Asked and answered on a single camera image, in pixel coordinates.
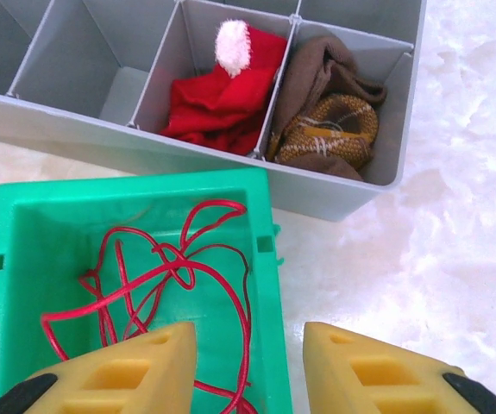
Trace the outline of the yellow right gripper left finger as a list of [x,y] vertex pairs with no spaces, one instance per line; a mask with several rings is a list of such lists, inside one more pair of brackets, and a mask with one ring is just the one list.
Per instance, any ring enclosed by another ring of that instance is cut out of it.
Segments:
[[32,374],[0,413],[187,413],[196,366],[193,323],[174,323]]

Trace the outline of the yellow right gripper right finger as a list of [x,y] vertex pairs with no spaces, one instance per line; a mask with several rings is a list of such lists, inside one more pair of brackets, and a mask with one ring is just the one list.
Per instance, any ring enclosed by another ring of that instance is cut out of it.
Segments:
[[313,413],[496,413],[496,395],[459,367],[336,326],[308,322]]

